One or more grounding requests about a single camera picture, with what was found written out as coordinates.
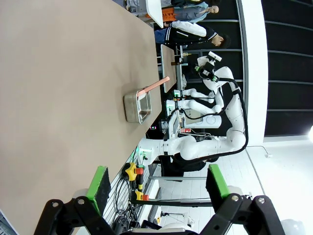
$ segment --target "tan tabletop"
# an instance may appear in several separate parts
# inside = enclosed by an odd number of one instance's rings
[[[127,123],[123,95],[158,81],[152,28],[111,0],[0,2],[0,208],[33,234],[45,203],[110,178],[161,111]]]
[[[161,62],[163,77],[169,76],[171,79],[164,83],[164,92],[167,93],[176,84],[176,66],[171,65],[175,62],[175,53],[163,44],[161,45]]]

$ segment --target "metal tray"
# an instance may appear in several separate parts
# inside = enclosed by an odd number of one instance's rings
[[[125,115],[128,122],[142,124],[151,113],[150,92],[141,100],[137,100],[137,93],[135,91],[124,95]]]

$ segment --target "person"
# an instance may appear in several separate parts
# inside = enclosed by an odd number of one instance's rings
[[[164,23],[164,26],[167,28],[155,31],[156,43],[183,46],[211,42],[221,48],[230,45],[230,37],[226,34],[218,34],[213,29],[196,23],[175,21],[171,24]]]
[[[218,5],[222,0],[161,0],[161,6],[176,6],[176,7],[184,7],[188,5],[198,5],[201,3],[206,3],[211,6]]]
[[[204,8],[208,8],[208,7],[209,7],[209,5],[206,4],[206,2],[202,2],[202,3],[198,4],[197,6],[201,6],[201,7],[204,7]],[[196,19],[193,19],[193,20],[189,20],[189,22],[190,22],[190,23],[198,23],[199,21],[203,21],[206,16],[207,16],[207,14],[203,14],[203,15],[202,15],[201,17],[199,17],[199,18],[196,18]]]
[[[211,6],[204,8],[202,6],[190,6],[184,8],[165,8],[162,9],[163,14],[163,22],[167,21],[190,21],[196,19],[204,19],[208,13],[218,13],[219,7],[218,6]]]

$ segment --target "white sleeve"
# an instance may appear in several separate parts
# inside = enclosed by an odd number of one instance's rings
[[[196,23],[192,24],[190,22],[185,22],[185,21],[174,21],[170,24],[170,27],[180,29],[187,33],[192,33],[200,37],[206,36],[205,28],[201,27],[200,25],[197,25]]]

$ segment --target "black cable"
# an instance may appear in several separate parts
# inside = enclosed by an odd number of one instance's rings
[[[137,152],[137,146],[136,146],[136,148],[134,149],[134,154],[133,154],[132,163],[134,162],[136,152]]]
[[[122,226],[123,226],[123,230],[122,230],[122,232],[124,233],[124,232],[127,232],[129,229],[130,229],[130,223],[129,223],[129,220],[128,220],[128,218],[127,217],[125,217],[125,216],[123,216],[123,215],[119,215],[116,219],[115,219],[115,221],[114,221],[114,223],[113,223],[113,229],[115,230],[116,229],[116,226],[117,226],[117,224],[122,224]]]
[[[139,206],[136,206],[135,209],[137,209],[137,208],[139,208],[139,207],[142,207],[142,206],[143,206],[143,204],[142,204],[142,205],[139,205]]]
[[[135,221],[136,224],[137,224],[137,222],[138,222],[137,213],[136,213],[136,211],[133,209],[133,207],[132,207],[131,204],[129,204],[129,207],[130,207],[130,212],[131,212],[131,214],[132,214],[132,217],[133,217],[134,221]]]
[[[223,92],[222,92],[222,87],[219,88],[223,103],[225,104],[225,100],[224,100],[224,96],[223,96]]]
[[[118,199],[120,197],[120,192],[123,188],[124,183],[126,182],[127,187],[129,189],[130,192],[130,186],[128,184],[128,181],[125,178],[120,178],[119,181],[116,184],[116,188],[115,188],[115,195],[114,195],[114,199],[115,199],[115,208],[116,208],[116,213],[118,213],[119,215],[124,215],[128,212],[128,209],[119,209],[118,208]]]
[[[249,147],[261,147],[261,148],[264,148],[264,146],[261,146],[261,145],[247,146],[247,148],[249,148]]]
[[[174,109],[172,112],[171,112],[171,114],[169,115],[169,117],[171,117],[172,115],[173,115],[173,113],[175,112],[175,111],[177,111],[177,110],[179,110],[178,108],[176,108],[176,109]],[[205,114],[205,115],[202,115],[202,116],[200,116],[200,117],[190,117],[190,116],[188,116],[187,115],[187,113],[186,113],[186,111],[184,110],[184,109],[181,109],[182,111],[183,111],[183,113],[185,114],[185,116],[187,117],[187,118],[189,118],[189,119],[191,119],[191,120],[197,120],[197,119],[200,119],[200,118],[203,118],[203,117],[206,117],[206,116],[218,116],[218,115],[221,115],[221,114],[223,114],[225,111],[226,111],[226,109],[222,109],[222,111],[220,111],[218,114]]]
[[[163,122],[161,122],[161,128],[162,128],[162,129],[165,129],[165,127],[163,128],[163,127],[162,127],[162,125],[164,125],[164,126],[165,126],[165,124],[164,124]]]
[[[241,108],[242,108],[242,111],[243,111],[244,123],[245,123],[245,133],[244,134],[245,134],[245,137],[246,137],[246,142],[245,142],[245,144],[243,145],[242,148],[240,148],[240,149],[238,149],[236,151],[212,154],[212,155],[207,155],[207,156],[204,156],[204,157],[188,160],[189,164],[199,163],[199,162],[207,161],[207,160],[210,160],[210,159],[213,159],[213,158],[217,158],[217,157],[222,157],[222,156],[227,156],[227,155],[233,155],[233,154],[236,154],[236,153],[240,153],[248,145],[248,142],[249,142],[248,120],[247,120],[247,115],[246,115],[246,107],[245,107],[244,98],[243,98],[243,95],[242,95],[241,91],[239,90],[239,86],[238,86],[237,82],[234,79],[231,79],[231,78],[220,78],[219,80],[222,81],[222,82],[223,81],[224,82],[229,82],[229,83],[232,82],[235,85],[235,87],[237,88],[236,90],[233,91],[233,94],[234,95],[237,94],[239,96],[239,99],[240,99]],[[185,164],[183,160],[179,160],[179,159],[175,158],[174,156],[173,156],[173,158],[175,159],[176,162],[178,162],[180,164]]]

